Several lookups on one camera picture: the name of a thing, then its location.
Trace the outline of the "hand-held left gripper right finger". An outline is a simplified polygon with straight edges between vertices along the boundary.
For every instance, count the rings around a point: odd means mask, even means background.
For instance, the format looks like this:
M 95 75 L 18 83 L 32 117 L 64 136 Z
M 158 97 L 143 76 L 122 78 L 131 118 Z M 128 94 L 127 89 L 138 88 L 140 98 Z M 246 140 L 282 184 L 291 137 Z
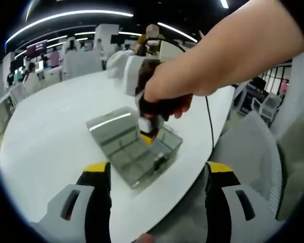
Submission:
M 269 203 L 233 170 L 221 163 L 205 163 L 207 242 L 267 242 L 284 225 Z

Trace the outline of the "person's left hand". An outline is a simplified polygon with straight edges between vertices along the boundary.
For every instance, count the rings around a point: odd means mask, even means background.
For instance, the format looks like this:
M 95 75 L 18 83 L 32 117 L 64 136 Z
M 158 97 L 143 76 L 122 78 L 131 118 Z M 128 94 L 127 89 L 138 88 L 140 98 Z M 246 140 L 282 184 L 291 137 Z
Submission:
M 155 239 L 151 234 L 143 233 L 141 234 L 135 243 L 154 243 Z

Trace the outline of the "person's right hand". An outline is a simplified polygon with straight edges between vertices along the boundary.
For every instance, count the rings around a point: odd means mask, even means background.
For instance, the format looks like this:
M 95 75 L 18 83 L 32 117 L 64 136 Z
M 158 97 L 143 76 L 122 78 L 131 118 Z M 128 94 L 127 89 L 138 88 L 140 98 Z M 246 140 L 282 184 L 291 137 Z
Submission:
M 157 103 L 160 100 L 196 94 L 199 78 L 176 61 L 164 62 L 156 67 L 145 85 L 144 100 Z

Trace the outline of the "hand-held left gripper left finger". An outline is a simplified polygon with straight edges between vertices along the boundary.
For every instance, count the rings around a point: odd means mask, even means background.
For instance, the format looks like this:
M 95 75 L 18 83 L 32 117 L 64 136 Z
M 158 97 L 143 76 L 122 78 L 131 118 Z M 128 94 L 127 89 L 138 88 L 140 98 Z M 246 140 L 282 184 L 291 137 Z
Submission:
M 87 166 L 47 205 L 46 214 L 31 226 L 47 242 L 110 242 L 112 206 L 110 163 Z

